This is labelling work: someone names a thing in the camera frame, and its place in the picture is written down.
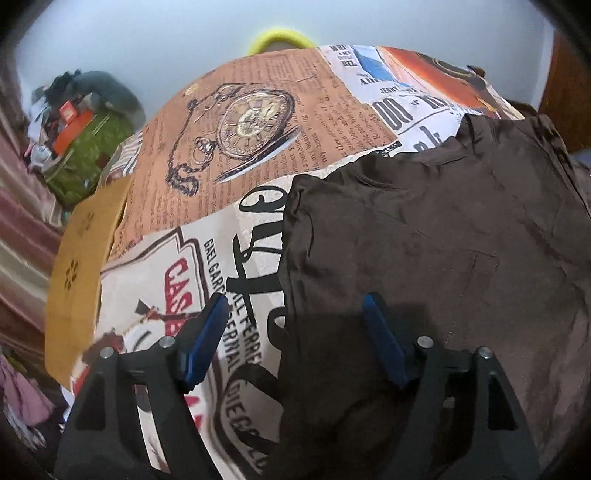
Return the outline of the dark brown t-shirt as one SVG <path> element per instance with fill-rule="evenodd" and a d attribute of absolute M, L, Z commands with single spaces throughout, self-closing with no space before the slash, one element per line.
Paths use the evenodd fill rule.
<path fill-rule="evenodd" d="M 369 479 L 408 404 L 363 324 L 381 294 L 453 350 L 490 347 L 542 465 L 590 422 L 590 211 L 545 116 L 466 116 L 438 147 L 294 178 L 283 213 L 280 442 L 269 479 Z"/>

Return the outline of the pink cloth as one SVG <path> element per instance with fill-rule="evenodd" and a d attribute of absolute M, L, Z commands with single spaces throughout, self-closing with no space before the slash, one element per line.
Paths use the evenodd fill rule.
<path fill-rule="evenodd" d="M 1 356 L 1 390 L 3 398 L 27 426 L 45 422 L 55 406 L 35 382 L 29 381 Z"/>

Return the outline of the striped red beige curtain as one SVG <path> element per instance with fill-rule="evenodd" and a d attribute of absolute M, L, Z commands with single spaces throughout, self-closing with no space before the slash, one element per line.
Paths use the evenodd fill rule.
<path fill-rule="evenodd" d="M 49 277 L 62 209 L 23 154 L 26 119 L 16 72 L 1 62 L 1 342 L 41 357 Z"/>

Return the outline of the green patterned storage bag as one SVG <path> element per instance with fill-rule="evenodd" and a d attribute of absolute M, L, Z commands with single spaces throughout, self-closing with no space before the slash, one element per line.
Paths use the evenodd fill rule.
<path fill-rule="evenodd" d="M 131 123 L 111 110 L 94 113 L 93 120 L 57 155 L 42 173 L 49 190 L 64 208 L 72 208 L 90 196 L 101 172 L 119 144 L 133 133 Z"/>

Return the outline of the newspaper print bed sheet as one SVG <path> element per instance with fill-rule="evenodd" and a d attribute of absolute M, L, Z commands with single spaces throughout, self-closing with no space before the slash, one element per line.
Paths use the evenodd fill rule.
<path fill-rule="evenodd" d="M 187 404 L 221 476 L 259 478 L 266 453 L 238 435 L 279 437 L 280 405 L 250 380 L 280 366 L 270 335 L 291 180 L 375 150 L 434 148 L 467 114 L 519 118 L 473 69 L 391 47 L 262 53 L 204 75 L 144 128 L 122 193 L 105 187 L 74 211 L 77 244 L 105 234 L 106 255 L 59 380 L 78 390 L 101 349 L 147 349 L 222 293 L 228 326 Z"/>

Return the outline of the orange box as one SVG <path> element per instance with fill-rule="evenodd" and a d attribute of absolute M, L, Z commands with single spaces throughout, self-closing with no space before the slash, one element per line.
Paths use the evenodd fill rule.
<path fill-rule="evenodd" d="M 94 113 L 87 110 L 75 117 L 59 133 L 53 145 L 53 151 L 57 155 L 63 155 L 75 138 L 83 132 L 87 125 L 93 120 Z"/>

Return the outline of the pile of papers and clutter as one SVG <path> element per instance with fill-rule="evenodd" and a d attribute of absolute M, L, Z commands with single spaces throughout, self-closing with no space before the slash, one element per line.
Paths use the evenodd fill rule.
<path fill-rule="evenodd" d="M 41 172 L 43 168 L 55 158 L 53 146 L 59 131 L 68 123 L 60 112 L 64 104 L 76 105 L 81 96 L 75 86 L 75 79 L 81 74 L 80 70 L 73 73 L 66 71 L 55 77 L 52 83 L 39 87 L 32 94 L 32 105 L 28 112 L 27 137 L 29 145 L 25 151 L 25 160 L 29 172 Z"/>

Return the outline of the small red box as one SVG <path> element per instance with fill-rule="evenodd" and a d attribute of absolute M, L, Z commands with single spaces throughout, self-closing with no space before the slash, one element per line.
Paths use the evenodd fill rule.
<path fill-rule="evenodd" d="M 78 115 L 79 112 L 71 101 L 64 102 L 59 108 L 59 116 L 65 124 L 70 124 Z"/>

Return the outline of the brown wooden door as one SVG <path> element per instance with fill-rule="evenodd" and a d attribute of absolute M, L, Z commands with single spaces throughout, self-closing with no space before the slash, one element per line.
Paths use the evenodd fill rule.
<path fill-rule="evenodd" d="M 590 101 L 590 68 L 556 31 L 538 111 L 551 118 L 570 153 L 590 148 Z"/>

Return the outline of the yellow foam arch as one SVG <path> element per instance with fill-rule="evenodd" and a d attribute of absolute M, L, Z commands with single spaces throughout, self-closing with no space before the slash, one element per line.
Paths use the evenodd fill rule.
<path fill-rule="evenodd" d="M 284 45 L 290 49 L 310 49 L 317 44 L 301 32 L 283 27 L 274 27 L 263 31 L 250 43 L 247 55 L 262 54 L 270 50 L 270 46 Z"/>

